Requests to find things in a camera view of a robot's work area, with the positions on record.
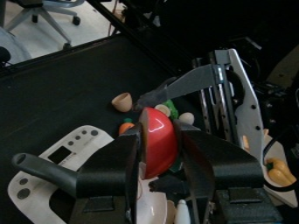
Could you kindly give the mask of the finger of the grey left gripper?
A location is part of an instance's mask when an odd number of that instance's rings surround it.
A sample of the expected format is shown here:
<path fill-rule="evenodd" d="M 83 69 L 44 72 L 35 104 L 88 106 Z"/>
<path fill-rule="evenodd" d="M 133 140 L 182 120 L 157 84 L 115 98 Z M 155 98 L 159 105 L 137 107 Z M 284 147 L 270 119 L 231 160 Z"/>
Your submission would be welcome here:
<path fill-rule="evenodd" d="M 135 102 L 133 109 L 141 110 L 145 107 L 153 107 L 155 105 L 203 90 L 215 84 L 214 66 L 199 66 L 183 76 L 170 78 L 156 89 L 143 94 Z"/>

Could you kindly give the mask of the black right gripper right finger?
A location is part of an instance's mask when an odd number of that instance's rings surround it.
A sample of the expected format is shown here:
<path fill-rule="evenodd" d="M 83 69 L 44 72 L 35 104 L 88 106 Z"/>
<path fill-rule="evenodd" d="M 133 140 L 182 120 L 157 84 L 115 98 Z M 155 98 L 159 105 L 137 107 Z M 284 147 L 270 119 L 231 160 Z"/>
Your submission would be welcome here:
<path fill-rule="evenodd" d="M 174 122 L 191 193 L 192 224 L 280 224 L 254 156 L 182 121 Z"/>

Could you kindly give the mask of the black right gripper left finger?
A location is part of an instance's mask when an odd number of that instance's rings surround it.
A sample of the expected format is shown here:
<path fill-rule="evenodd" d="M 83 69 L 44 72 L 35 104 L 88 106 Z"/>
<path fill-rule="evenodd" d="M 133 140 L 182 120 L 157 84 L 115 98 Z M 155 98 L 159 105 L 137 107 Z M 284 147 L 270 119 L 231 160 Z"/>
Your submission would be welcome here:
<path fill-rule="evenodd" d="M 137 123 L 79 169 L 69 224 L 136 224 L 141 129 Z"/>

